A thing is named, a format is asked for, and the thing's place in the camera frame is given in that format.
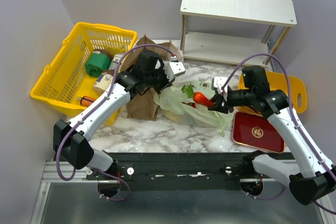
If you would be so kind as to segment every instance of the plastic bag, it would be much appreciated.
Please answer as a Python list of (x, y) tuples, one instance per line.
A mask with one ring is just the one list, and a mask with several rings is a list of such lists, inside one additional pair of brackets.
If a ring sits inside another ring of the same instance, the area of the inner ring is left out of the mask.
[[(214, 95), (210, 83), (201, 81), (193, 81), (191, 83), (195, 92), (201, 92), (209, 99)], [(209, 111), (207, 107), (199, 104), (196, 104), (196, 108), (184, 104), (193, 102), (193, 99), (188, 98), (181, 90), (185, 84), (190, 84), (190, 82), (174, 84), (164, 89), (160, 97), (155, 94), (154, 102), (161, 107), (162, 113), (167, 118), (176, 123), (199, 127), (216, 127), (219, 133), (223, 135), (224, 129), (231, 124), (233, 114)]]

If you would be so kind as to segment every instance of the green container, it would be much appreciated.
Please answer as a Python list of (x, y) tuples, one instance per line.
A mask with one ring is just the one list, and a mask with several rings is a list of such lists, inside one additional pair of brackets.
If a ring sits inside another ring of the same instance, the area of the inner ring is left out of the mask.
[(95, 49), (85, 63), (86, 73), (99, 77), (104, 70), (109, 69), (111, 61), (112, 57), (106, 50)]

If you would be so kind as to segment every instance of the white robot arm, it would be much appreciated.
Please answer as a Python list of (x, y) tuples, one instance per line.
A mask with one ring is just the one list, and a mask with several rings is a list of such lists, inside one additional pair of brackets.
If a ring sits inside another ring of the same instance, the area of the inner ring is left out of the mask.
[(214, 79), (215, 105), (210, 110), (228, 113), (234, 106), (250, 106), (260, 111), (278, 131), (297, 162), (285, 164), (257, 151), (246, 157), (245, 165), (289, 187), (296, 200), (304, 205), (334, 191), (335, 181), (330, 173), (336, 174), (335, 166), (318, 148), (292, 108), (294, 123), (287, 95), (282, 90), (270, 90), (264, 68), (245, 67), (242, 72), (246, 90), (233, 91), (228, 87), (227, 93), (220, 93), (223, 84), (218, 85)]
[[(92, 149), (88, 141), (110, 115), (137, 94), (145, 92), (146, 88), (154, 88), (160, 92), (184, 72), (185, 68), (181, 62), (164, 62), (154, 52), (143, 51), (136, 64), (118, 74), (113, 92), (105, 92), (68, 123), (60, 120), (55, 124), (54, 150), (58, 149), (64, 136), (70, 132), (67, 144), (61, 148), (62, 158), (76, 169), (87, 166), (106, 174), (115, 174), (113, 158), (103, 151)], [(233, 111), (234, 106), (252, 106), (279, 132), (297, 164), (285, 164), (256, 151), (244, 157), (241, 164), (244, 168), (240, 169), (240, 172), (243, 170), (246, 176), (253, 173), (265, 174), (279, 181), (289, 187), (294, 197), (304, 205), (334, 191), (336, 185), (330, 172), (336, 174), (336, 168), (301, 125), (295, 110), (293, 113), (299, 123), (293, 122), (286, 94), (281, 90), (270, 90), (262, 67), (246, 67), (243, 69), (243, 76), (247, 90), (233, 91), (228, 87), (225, 92), (222, 91), (224, 79), (215, 77), (213, 89), (216, 94), (212, 98), (215, 105), (209, 110), (229, 113)], [(100, 104), (99, 107), (92, 113), (97, 104)], [(304, 132), (308, 142), (299, 131)], [(310, 145), (319, 153), (322, 161), (317, 159)]]
[(154, 88), (160, 92), (171, 85), (177, 76), (184, 74), (185, 68), (176, 57), (172, 61), (163, 61), (156, 53), (144, 50), (137, 62), (128, 70), (117, 75), (113, 91), (106, 91), (93, 104), (68, 123), (59, 120), (54, 126), (54, 150), (60, 146), (66, 135), (78, 122), (76, 130), (61, 150), (61, 156), (76, 169), (87, 166), (100, 171), (108, 171), (113, 158), (107, 153), (91, 148), (88, 142), (96, 130), (119, 108), (128, 103), (137, 94)]

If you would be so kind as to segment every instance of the brown paper bag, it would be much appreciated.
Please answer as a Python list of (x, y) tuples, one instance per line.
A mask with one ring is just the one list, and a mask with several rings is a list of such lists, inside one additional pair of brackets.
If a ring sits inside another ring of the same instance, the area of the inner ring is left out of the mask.
[[(135, 46), (139, 46), (142, 44), (155, 43), (152, 40), (148, 39), (146, 35), (144, 35), (141, 39), (139, 39)], [(183, 61), (182, 54), (171, 42), (165, 42), (158, 45), (170, 49), (174, 54), (176, 54), (179, 61)], [(145, 49), (156, 52), (163, 60), (170, 61), (170, 53), (168, 53), (166, 50), (158, 47), (143, 47), (136, 49), (126, 56), (124, 62), (121, 65), (121, 71), (124, 71), (128, 69), (131, 65), (135, 64), (139, 54)], [(127, 116), (134, 119), (156, 121), (157, 109), (159, 108), (159, 106), (153, 101), (154, 94), (154, 89), (150, 89), (144, 95), (137, 95), (136, 97), (134, 97), (130, 102), (126, 104), (126, 110), (128, 114)]]

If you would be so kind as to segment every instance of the yellow plastic basket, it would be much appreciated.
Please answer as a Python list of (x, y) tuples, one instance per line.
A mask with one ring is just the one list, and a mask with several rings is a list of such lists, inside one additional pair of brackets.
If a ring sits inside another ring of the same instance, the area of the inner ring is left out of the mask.
[[(63, 114), (74, 117), (85, 110), (76, 97), (98, 98), (92, 86), (97, 77), (86, 74), (85, 63), (95, 49), (105, 49), (111, 55), (131, 49), (137, 33), (119, 27), (77, 23), (50, 65), (44, 68), (30, 96), (46, 102)], [(111, 125), (116, 111), (105, 124)]]

